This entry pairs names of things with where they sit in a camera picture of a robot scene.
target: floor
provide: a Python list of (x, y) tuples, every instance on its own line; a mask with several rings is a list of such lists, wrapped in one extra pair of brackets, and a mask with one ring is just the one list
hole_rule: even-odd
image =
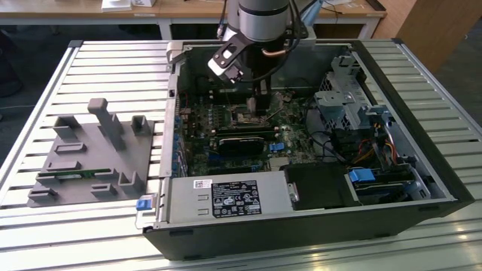
[[(5, 49), (25, 87), (17, 94), (0, 98), (0, 164), (19, 136), (33, 108), (50, 81), (58, 62), (71, 40), (154, 40), (159, 30), (154, 26), (89, 25), (59, 26), (54, 35), (49, 26), (7, 28), (17, 47)], [(211, 38), (214, 29), (173, 29), (181, 39)], [(482, 20), (436, 74), (468, 112), (482, 124)]]

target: green circuit board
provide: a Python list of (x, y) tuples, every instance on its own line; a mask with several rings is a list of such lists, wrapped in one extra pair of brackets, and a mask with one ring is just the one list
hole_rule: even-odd
[[(286, 99), (284, 94), (278, 93), (273, 98), (268, 114), (261, 117), (250, 114), (245, 104), (199, 103), (182, 110), (189, 176), (278, 170), (278, 167), (273, 166), (274, 161), (278, 164), (317, 161), (301, 121), (306, 100), (306, 98)], [(268, 133), (273, 133), (276, 137), (264, 142), (264, 151), (258, 155), (224, 158), (219, 154), (219, 135), (215, 131), (237, 129), (242, 134), (246, 128), (272, 130)], [(284, 149), (270, 150), (270, 145), (278, 143), (284, 143)]]

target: barcode sticker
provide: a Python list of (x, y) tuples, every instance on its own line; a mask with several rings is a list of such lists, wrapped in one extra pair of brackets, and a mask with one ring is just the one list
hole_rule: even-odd
[(195, 189), (211, 188), (213, 180), (195, 180)]

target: copper pipe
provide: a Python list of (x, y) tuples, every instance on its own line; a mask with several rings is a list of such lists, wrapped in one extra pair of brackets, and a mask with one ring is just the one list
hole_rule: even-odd
[(262, 49), (262, 52), (264, 52), (264, 55), (268, 56), (269, 58), (277, 58), (286, 54), (286, 50), (281, 50), (277, 52), (269, 52), (266, 49)]

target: circuit board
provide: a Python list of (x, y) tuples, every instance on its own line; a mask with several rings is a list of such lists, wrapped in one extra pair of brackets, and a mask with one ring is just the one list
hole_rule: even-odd
[[(278, 92), (265, 116), (252, 114), (246, 104), (206, 100), (182, 109), (189, 176), (277, 171), (285, 164), (317, 161), (302, 123), (306, 100)], [(236, 140), (260, 141), (258, 151), (228, 157), (222, 144)]]

